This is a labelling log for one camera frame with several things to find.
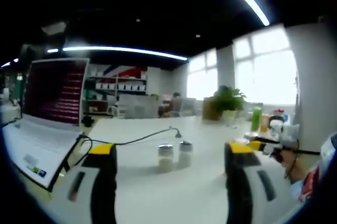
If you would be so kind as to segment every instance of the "window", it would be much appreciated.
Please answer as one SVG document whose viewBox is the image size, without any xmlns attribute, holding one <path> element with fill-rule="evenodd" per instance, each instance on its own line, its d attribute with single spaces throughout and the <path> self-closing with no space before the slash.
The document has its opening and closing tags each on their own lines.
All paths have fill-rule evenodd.
<svg viewBox="0 0 337 224">
<path fill-rule="evenodd" d="M 294 105 L 296 62 L 283 26 L 234 41 L 235 87 L 248 102 Z"/>
<path fill-rule="evenodd" d="M 209 50 L 190 60 L 187 76 L 187 97 L 203 100 L 217 90 L 216 50 Z"/>
</svg>

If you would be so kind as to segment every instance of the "potted plant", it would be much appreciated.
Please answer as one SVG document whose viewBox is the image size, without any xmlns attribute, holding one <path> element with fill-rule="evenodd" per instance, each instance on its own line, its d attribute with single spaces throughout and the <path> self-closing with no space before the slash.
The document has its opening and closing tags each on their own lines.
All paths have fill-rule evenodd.
<svg viewBox="0 0 337 224">
<path fill-rule="evenodd" d="M 236 111 L 243 109 L 246 96 L 232 87 L 220 86 L 211 103 L 212 109 L 223 116 L 227 122 L 234 120 Z"/>
</svg>

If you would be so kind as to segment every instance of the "white wall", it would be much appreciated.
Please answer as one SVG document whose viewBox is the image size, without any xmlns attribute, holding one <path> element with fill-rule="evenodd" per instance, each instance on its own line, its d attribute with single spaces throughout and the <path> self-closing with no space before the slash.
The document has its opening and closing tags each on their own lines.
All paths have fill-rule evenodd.
<svg viewBox="0 0 337 224">
<path fill-rule="evenodd" d="M 217 84 L 235 87 L 233 46 L 227 46 L 216 51 Z"/>
<path fill-rule="evenodd" d="M 147 94 L 173 94 L 173 73 L 159 68 L 147 68 Z"/>
<path fill-rule="evenodd" d="M 182 97 L 187 95 L 187 66 L 184 64 L 172 71 L 172 93 L 178 92 Z"/>
<path fill-rule="evenodd" d="M 336 41 L 325 24 L 286 29 L 299 72 L 301 149 L 319 151 L 337 130 Z"/>
<path fill-rule="evenodd" d="M 168 70 L 161 70 L 160 94 L 173 94 L 173 73 Z"/>
<path fill-rule="evenodd" d="M 155 67 L 147 68 L 146 94 L 160 94 L 161 70 Z"/>
</svg>

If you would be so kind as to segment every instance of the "computer monitor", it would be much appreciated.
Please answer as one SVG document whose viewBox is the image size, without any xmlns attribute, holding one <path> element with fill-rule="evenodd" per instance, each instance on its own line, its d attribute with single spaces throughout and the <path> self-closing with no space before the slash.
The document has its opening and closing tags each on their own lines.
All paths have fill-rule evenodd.
<svg viewBox="0 0 337 224">
<path fill-rule="evenodd" d="M 23 98 L 23 115 L 79 126 L 88 58 L 33 61 Z"/>
</svg>

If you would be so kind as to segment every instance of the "desk surface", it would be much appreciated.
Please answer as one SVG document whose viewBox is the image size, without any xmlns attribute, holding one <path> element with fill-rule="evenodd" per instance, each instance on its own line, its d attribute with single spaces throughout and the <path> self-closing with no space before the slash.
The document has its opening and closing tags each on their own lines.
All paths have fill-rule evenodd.
<svg viewBox="0 0 337 224">
<path fill-rule="evenodd" d="M 175 138 L 175 131 L 168 131 L 117 147 L 117 223 L 226 223 L 224 143 L 230 138 L 242 137 L 250 123 L 241 122 L 233 129 L 221 122 L 206 124 L 200 117 L 101 119 L 89 136 L 102 141 L 125 142 L 169 126 L 177 127 L 183 138 Z M 159 174 L 156 169 L 158 145 L 172 144 L 177 162 L 182 139 L 194 145 L 192 166 Z M 81 152 L 86 153 L 88 147 L 83 145 Z M 276 163 L 271 158 L 266 160 Z"/>
</svg>

